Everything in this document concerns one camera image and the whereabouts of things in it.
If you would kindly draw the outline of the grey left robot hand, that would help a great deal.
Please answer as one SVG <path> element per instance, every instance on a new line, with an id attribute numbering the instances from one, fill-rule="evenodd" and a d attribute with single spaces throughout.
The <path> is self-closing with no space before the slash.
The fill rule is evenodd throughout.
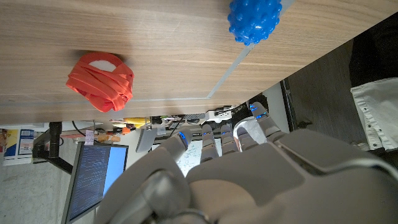
<path id="1" fill-rule="evenodd" d="M 250 109 L 265 143 L 223 126 L 218 152 L 206 125 L 200 164 L 183 174 L 183 130 L 113 183 L 95 223 L 397 222 L 395 167 L 314 131 L 284 133 L 260 103 Z"/>

